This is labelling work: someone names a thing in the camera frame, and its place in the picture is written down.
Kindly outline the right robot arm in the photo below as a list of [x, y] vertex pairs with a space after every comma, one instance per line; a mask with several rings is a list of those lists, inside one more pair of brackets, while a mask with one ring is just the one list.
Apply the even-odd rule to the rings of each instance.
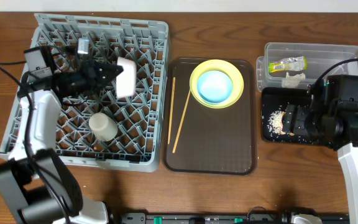
[[309, 107], [288, 105], [285, 133], [337, 152], [346, 183], [349, 218], [358, 223], [358, 76], [331, 75], [308, 88]]

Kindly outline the orange green snack wrapper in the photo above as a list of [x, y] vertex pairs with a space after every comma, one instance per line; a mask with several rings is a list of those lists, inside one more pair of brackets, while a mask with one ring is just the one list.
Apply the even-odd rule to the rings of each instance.
[[270, 62], [268, 64], [268, 72], [281, 72], [281, 71], [302, 71], [308, 67], [307, 59], [304, 56], [283, 58], [277, 62]]

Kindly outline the white pink cup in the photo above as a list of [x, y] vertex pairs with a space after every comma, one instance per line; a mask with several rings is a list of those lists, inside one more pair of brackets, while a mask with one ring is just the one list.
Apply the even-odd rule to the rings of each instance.
[[117, 123], [104, 113], [95, 113], [89, 119], [92, 133], [100, 141], [111, 141], [118, 133]]

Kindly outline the light blue bowl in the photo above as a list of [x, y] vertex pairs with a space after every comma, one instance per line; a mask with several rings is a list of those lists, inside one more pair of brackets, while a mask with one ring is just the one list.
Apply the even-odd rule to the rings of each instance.
[[232, 89], [233, 84], [229, 76], [217, 70], [205, 72], [197, 81], [197, 91], [200, 97], [211, 104], [227, 100]]

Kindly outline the white pink bowl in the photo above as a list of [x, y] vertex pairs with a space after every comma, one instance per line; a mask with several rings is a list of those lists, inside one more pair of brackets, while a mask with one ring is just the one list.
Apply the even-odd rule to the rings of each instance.
[[119, 57], [117, 65], [123, 71], [116, 77], [116, 97], [130, 97], [135, 93], [137, 67], [134, 61]]

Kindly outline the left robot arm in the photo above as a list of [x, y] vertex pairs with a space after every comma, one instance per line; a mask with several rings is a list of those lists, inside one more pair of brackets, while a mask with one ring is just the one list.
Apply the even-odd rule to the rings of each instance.
[[102, 90], [134, 62], [118, 58], [115, 65], [82, 60], [79, 47], [65, 47], [75, 59], [72, 72], [58, 72], [49, 46], [24, 51], [28, 66], [17, 97], [21, 121], [14, 148], [0, 164], [0, 194], [17, 223], [109, 223], [104, 202], [83, 196], [70, 170], [55, 152], [62, 99]]

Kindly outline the wooden chopstick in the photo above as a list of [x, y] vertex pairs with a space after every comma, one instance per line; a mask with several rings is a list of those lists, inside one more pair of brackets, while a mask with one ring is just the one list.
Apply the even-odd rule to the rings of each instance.
[[181, 129], [183, 127], [183, 122], [184, 122], [186, 111], [187, 111], [187, 108], [188, 108], [188, 102], [189, 102], [189, 99], [190, 99], [190, 95], [191, 95], [191, 90], [189, 90], [189, 92], [187, 94], [187, 97], [186, 97], [185, 105], [184, 105], [183, 112], [182, 112], [182, 115], [181, 115], [180, 124], [179, 124], [179, 127], [178, 127], [175, 142], [174, 142], [174, 145], [173, 145], [173, 150], [172, 150], [173, 154], [176, 153], [176, 150], [177, 150], [178, 140], [180, 138]]
[[174, 98], [175, 98], [175, 82], [176, 82], [176, 77], [173, 77], [172, 94], [171, 94], [171, 100], [170, 100], [170, 117], [169, 117], [169, 124], [168, 124], [168, 144], [170, 144], [171, 132], [172, 132], [173, 106], [174, 106]]

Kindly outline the yellow plate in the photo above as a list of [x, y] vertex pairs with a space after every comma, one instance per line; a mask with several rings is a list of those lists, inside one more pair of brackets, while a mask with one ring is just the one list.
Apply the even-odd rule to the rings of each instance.
[[[203, 100], [198, 91], [197, 91], [197, 81], [199, 77], [205, 72], [217, 70], [220, 72], [224, 72], [232, 81], [233, 89], [230, 97], [218, 104], [211, 104]], [[190, 76], [190, 90], [193, 97], [200, 104], [214, 109], [227, 108], [233, 105], [242, 95], [244, 90], [244, 79], [242, 77], [241, 72], [237, 67], [235, 67], [232, 63], [227, 62], [225, 60], [213, 59], [201, 62], [196, 68], [192, 71]]]

